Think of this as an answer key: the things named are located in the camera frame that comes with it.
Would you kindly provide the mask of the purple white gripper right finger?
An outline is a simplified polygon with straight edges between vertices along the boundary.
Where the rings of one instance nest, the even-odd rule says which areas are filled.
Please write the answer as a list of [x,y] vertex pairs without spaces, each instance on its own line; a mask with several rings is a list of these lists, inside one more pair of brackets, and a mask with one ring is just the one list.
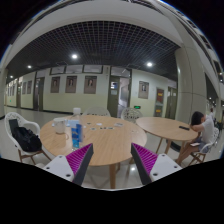
[[131,154],[143,185],[181,170],[181,167],[166,154],[157,155],[136,143],[131,144]]

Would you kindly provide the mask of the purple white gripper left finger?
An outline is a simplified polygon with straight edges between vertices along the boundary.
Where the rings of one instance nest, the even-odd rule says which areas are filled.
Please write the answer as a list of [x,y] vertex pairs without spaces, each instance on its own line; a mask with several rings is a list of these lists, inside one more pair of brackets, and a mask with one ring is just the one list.
[[44,170],[81,186],[93,154],[93,144],[88,144],[67,156],[56,156]]

